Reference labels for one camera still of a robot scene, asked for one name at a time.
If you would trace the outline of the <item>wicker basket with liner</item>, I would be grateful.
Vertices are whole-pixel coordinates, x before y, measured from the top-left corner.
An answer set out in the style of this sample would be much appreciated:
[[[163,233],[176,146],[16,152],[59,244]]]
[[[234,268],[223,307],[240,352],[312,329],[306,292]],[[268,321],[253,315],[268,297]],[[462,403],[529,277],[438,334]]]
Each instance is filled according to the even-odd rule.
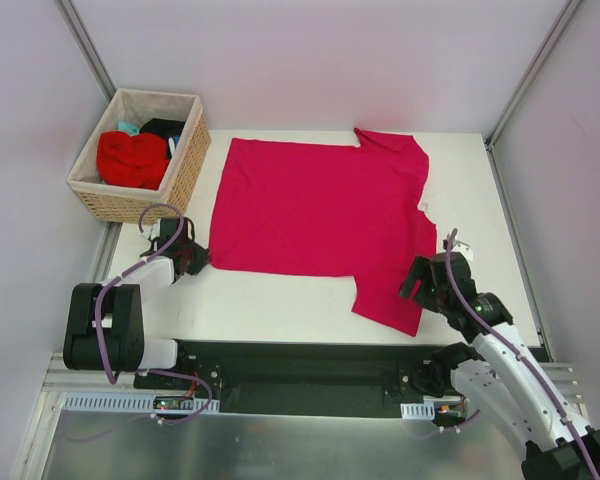
[[[96,154],[100,135],[120,121],[141,126],[153,118],[182,121],[175,153],[156,190],[127,188],[102,180]],[[185,211],[211,144],[202,99],[198,95],[120,88],[102,114],[70,170],[67,183],[92,215],[101,221],[135,223],[155,203]]]

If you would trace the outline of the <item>magenta pink t shirt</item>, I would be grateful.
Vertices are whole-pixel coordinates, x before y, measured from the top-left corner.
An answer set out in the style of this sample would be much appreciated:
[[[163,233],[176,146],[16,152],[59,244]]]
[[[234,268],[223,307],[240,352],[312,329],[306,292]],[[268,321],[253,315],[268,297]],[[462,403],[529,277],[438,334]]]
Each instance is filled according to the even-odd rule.
[[[420,209],[429,158],[410,135],[356,131],[356,145],[235,138],[210,226],[215,268],[350,277],[352,311],[415,335],[422,310],[401,286],[435,253]]]

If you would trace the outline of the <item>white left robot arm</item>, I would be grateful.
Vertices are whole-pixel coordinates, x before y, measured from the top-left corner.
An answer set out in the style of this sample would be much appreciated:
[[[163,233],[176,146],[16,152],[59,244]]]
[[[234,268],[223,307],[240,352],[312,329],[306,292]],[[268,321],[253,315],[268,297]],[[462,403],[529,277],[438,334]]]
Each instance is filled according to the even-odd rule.
[[[143,305],[184,276],[195,276],[210,262],[210,251],[195,241],[187,217],[165,217],[153,227],[150,248],[140,260],[101,283],[73,288],[63,344],[70,370],[121,373],[157,369],[168,388],[184,387],[190,363],[178,356],[174,339],[151,338],[144,328]]]

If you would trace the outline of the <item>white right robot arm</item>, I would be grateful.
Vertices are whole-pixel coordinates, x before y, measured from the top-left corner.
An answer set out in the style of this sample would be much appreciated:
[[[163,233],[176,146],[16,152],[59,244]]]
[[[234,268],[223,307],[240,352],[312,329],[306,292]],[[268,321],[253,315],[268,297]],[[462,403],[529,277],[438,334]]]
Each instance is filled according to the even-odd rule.
[[[400,294],[463,337],[410,373],[414,390],[467,398],[517,449],[526,479],[600,479],[600,428],[544,372],[502,301],[477,291],[461,253],[416,257]]]

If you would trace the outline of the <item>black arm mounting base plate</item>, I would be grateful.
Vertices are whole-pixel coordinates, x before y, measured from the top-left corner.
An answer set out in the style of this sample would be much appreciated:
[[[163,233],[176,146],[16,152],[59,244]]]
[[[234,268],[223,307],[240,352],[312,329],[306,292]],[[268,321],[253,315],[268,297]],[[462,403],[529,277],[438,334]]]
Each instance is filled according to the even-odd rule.
[[[223,413],[397,418],[403,404],[455,397],[440,346],[181,341],[169,375],[134,387],[184,391],[206,382]]]

